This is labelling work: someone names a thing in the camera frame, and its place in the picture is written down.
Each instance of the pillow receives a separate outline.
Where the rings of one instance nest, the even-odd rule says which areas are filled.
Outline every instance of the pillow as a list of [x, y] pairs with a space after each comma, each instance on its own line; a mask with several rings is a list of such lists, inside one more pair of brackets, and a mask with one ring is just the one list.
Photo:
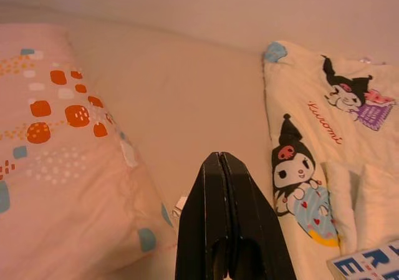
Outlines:
[[357, 249], [399, 239], [399, 182], [391, 174], [365, 165], [355, 208]]
[[0, 45], [2, 279], [92, 279], [174, 245], [145, 165], [66, 31], [2, 25]]
[[339, 234], [341, 255], [352, 254], [357, 248], [357, 232], [352, 207], [353, 186], [350, 172], [345, 165], [337, 162], [327, 162], [325, 169], [332, 216]]

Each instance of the cartoon character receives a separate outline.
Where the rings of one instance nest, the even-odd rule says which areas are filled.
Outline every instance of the cartoon character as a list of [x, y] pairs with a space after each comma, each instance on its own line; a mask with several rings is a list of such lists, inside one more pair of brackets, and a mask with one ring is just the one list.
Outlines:
[[272, 151], [273, 189], [277, 216], [294, 216], [316, 242], [337, 247], [338, 237], [331, 216], [329, 193], [314, 179], [315, 160], [301, 142], [302, 135], [284, 115], [279, 146]]
[[348, 79], [344, 76], [335, 75], [331, 60], [324, 57], [323, 71], [327, 77], [327, 82], [334, 89], [329, 96], [324, 96], [329, 104], [337, 107], [344, 112], [351, 113], [353, 119], [357, 119], [359, 108], [366, 103], [365, 94], [368, 92], [368, 82], [373, 79], [368, 77], [356, 77]]
[[295, 200], [303, 199], [306, 189], [317, 189], [320, 182], [313, 179], [315, 161], [309, 149], [300, 141], [302, 135], [284, 115], [279, 138], [280, 145], [272, 151], [273, 189], [276, 213], [294, 214]]

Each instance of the bed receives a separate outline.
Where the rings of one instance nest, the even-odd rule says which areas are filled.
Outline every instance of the bed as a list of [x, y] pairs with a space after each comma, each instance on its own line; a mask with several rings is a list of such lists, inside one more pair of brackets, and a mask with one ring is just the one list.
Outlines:
[[284, 41], [264, 54], [274, 204], [298, 279], [399, 238], [398, 76]]

